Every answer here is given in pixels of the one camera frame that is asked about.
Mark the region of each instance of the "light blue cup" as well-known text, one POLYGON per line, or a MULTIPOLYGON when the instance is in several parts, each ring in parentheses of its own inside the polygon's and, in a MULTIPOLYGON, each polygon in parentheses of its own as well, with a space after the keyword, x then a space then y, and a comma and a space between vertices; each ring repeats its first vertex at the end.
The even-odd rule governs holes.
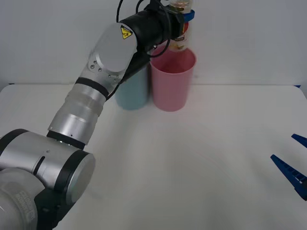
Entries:
POLYGON ((140 109, 149 98, 148 69, 144 67, 138 73, 121 84, 115 93, 117 104, 126 110, 140 109))

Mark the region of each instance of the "cable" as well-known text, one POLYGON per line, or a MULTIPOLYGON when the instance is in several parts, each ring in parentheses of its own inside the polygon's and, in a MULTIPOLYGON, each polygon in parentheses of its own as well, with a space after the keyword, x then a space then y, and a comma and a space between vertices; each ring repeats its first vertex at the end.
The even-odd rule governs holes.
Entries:
POLYGON ((121 5, 123 4, 123 1, 124 0, 120 0, 119 4, 118 4, 118 7, 117 7, 117 14, 116 14, 116 22, 117 23, 119 22, 119 11, 120 11, 121 5))
POLYGON ((159 5, 163 9, 164 13, 166 14, 166 18, 167 18, 167 21, 168 21, 168 33, 167 33, 168 39, 167 39, 167 43, 166 43, 166 46, 164 47, 164 49, 159 54, 148 55, 150 58, 157 58, 157 57, 161 56, 162 54, 164 54, 167 51, 169 44, 171 43, 172 24, 171 24, 171 20, 169 18, 169 13, 167 12, 166 7, 159 0, 155 0, 155 1, 157 3, 159 3, 159 5))
POLYGON ((120 84, 118 84, 118 85, 115 87, 115 89, 113 90, 113 92, 106 98, 106 101, 109 100, 109 99, 116 93, 116 91, 118 90, 119 86, 120 86, 120 84))
POLYGON ((139 12, 140 4, 141 4, 143 1, 144 1, 144 0, 139 0, 138 4, 136 5, 135 13, 138 13, 138 12, 139 12))

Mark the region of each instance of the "white tabletop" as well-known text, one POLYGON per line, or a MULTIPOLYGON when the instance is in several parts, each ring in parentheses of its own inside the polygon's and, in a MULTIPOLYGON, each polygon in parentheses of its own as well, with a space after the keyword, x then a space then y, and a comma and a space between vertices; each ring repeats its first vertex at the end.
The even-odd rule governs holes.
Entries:
MULTIPOLYGON (((68 85, 0 93, 0 136, 47 133, 68 85)), ((192 86, 184 109, 105 104, 91 183, 57 230, 305 230, 307 203, 270 159, 307 175, 307 100, 293 86, 192 86)))

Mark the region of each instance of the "pink cup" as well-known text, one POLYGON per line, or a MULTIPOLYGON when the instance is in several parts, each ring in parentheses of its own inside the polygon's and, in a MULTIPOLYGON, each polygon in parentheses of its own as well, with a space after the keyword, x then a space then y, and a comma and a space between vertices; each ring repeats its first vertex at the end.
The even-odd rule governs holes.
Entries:
MULTIPOLYGON (((160 53, 164 47, 153 52, 160 53)), ((161 110, 177 111, 187 102, 189 85, 193 76, 196 56, 190 50, 173 52, 169 49, 160 57, 153 58, 153 102, 161 110)))

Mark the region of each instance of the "yellow warning sticker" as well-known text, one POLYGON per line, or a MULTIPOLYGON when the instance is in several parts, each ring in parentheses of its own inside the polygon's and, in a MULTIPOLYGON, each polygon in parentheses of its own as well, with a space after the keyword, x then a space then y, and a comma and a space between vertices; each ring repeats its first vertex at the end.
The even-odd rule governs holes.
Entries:
POLYGON ((128 30, 124 26, 121 26, 120 28, 121 28, 121 33, 123 34, 123 39, 126 39, 126 38, 130 37, 133 34, 133 32, 131 30, 128 30))

